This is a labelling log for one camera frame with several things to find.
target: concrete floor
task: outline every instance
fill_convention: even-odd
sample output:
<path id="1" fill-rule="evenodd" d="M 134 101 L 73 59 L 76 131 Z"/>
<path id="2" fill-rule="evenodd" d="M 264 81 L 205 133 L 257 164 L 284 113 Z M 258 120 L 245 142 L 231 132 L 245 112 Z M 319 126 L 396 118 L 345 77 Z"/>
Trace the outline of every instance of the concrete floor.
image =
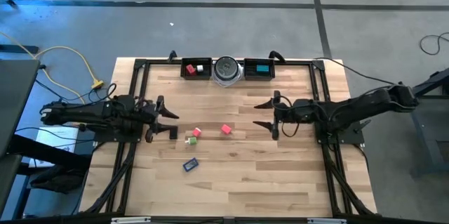
<path id="1" fill-rule="evenodd" d="M 313 0 L 114 0 L 305 3 Z M 323 4 L 447 5 L 449 0 L 321 0 Z M 449 66 L 449 44 L 429 56 L 419 50 L 426 34 L 449 31 L 448 12 L 324 11 L 334 58 L 360 72 L 390 81 L 418 84 Z M 231 8 L 114 8 L 69 6 L 0 6 L 0 30 L 23 44 L 41 48 L 65 45 L 82 52 L 97 76 L 109 80 L 119 56 L 266 57 L 277 50 L 287 58 L 322 56 L 315 10 Z M 0 58 L 26 58 L 0 54 Z M 83 63 L 67 51 L 45 55 L 52 76 L 80 93 L 91 80 Z M 63 78 L 69 72 L 73 77 Z M 347 72 L 352 95 L 379 86 Z M 38 76 L 49 84 L 45 77 Z M 55 87 L 60 93 L 71 93 Z M 40 107 L 55 97 L 35 86 L 19 127 L 39 126 Z M 36 132 L 25 132 L 34 137 Z M 364 129 L 370 177 L 379 213 L 384 216 L 449 220 L 449 174 L 414 179 L 409 170 L 422 161 L 422 149 L 410 116 L 386 113 Z M 42 197 L 52 204 L 42 206 Z M 70 213 L 78 195 L 33 190 L 26 213 L 38 216 Z"/>

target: wooden table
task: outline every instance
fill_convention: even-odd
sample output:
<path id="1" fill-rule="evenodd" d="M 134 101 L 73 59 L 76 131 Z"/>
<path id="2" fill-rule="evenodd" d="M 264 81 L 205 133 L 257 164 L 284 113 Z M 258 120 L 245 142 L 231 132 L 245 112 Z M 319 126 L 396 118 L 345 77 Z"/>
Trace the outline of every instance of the wooden table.
<path id="1" fill-rule="evenodd" d="M 117 58 L 112 75 L 117 84 L 114 94 L 128 94 L 134 60 Z M 330 61 L 325 64 L 331 99 L 349 98 L 344 69 Z M 177 124 L 179 135 L 177 140 L 169 140 L 164 132 L 155 136 L 153 143 L 138 144 L 126 215 L 331 216 L 323 156 L 313 126 L 302 124 L 294 138 L 281 133 L 279 141 L 274 141 L 267 130 L 252 123 L 272 121 L 272 110 L 253 106 L 268 101 L 274 90 L 292 102 L 312 98 L 309 70 L 276 66 L 272 81 L 242 80 L 221 88 L 212 80 L 180 78 L 179 65 L 152 65 L 145 97 L 165 96 L 166 107 L 180 119 L 163 118 L 161 122 Z M 223 124 L 232 127 L 230 136 L 220 133 Z M 198 144 L 187 145 L 185 139 L 195 127 L 203 131 Z M 285 130 L 292 133 L 294 127 L 286 125 Z M 91 206 L 110 181 L 117 145 L 106 143 L 94 153 L 81 210 Z M 342 156 L 348 183 L 375 211 L 365 159 L 351 145 L 342 146 Z M 193 157 L 199 166 L 186 173 L 182 164 Z M 343 209 L 340 186 L 336 188 Z"/>

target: yellow plug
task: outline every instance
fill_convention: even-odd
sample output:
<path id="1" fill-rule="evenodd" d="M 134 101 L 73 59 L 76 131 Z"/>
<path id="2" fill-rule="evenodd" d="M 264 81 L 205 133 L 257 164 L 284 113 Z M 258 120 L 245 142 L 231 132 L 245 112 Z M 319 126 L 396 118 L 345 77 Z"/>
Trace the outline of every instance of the yellow plug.
<path id="1" fill-rule="evenodd" d="M 94 82 L 93 82 L 93 85 L 92 85 L 92 89 L 93 90 L 96 90 L 96 89 L 99 89 L 99 88 L 101 88 L 102 86 L 103 86 L 103 84 L 104 84 L 104 81 L 103 80 L 95 80 Z"/>

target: black bin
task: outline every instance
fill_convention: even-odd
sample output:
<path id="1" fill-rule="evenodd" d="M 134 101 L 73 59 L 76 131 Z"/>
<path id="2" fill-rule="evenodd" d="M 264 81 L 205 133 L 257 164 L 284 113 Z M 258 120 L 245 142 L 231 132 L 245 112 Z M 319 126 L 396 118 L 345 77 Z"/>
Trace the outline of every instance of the black bin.
<path id="1" fill-rule="evenodd" d="M 268 72 L 257 72 L 257 66 L 268 66 Z M 273 59 L 255 59 L 245 58 L 244 74 L 246 80 L 251 81 L 270 81 L 274 78 L 274 60 Z"/>
<path id="2" fill-rule="evenodd" d="M 196 72 L 196 76 L 191 76 L 187 72 L 186 66 L 192 65 L 194 68 L 203 65 L 202 72 Z M 181 59 L 181 77 L 188 80 L 209 80 L 212 75 L 212 58 L 183 58 Z"/>

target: red object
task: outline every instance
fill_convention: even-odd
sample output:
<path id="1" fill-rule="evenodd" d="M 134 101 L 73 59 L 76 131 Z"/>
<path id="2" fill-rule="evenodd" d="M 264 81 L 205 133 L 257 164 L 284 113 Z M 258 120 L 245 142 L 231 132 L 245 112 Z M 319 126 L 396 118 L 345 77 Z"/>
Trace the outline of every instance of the red object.
<path id="1" fill-rule="evenodd" d="M 187 70 L 189 75 L 191 75 L 191 76 L 195 76 L 196 75 L 196 70 L 195 70 L 195 68 L 192 65 L 186 66 L 185 69 Z"/>
<path id="2" fill-rule="evenodd" d="M 201 135 L 201 130 L 199 128 L 195 128 L 194 132 L 192 133 L 195 137 L 199 137 Z"/>
<path id="3" fill-rule="evenodd" d="M 231 128 L 228 125 L 224 124 L 222 126 L 222 131 L 223 131 L 223 133 L 230 134 L 231 133 Z"/>

